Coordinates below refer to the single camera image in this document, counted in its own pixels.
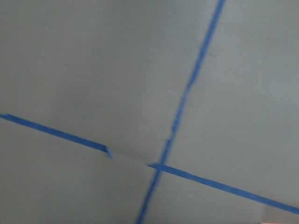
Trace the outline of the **pink plastic bin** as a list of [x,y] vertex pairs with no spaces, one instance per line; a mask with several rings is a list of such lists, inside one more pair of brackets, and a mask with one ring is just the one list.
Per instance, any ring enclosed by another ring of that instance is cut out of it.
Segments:
[[265,207],[261,223],[269,224],[298,224],[299,216],[274,207]]

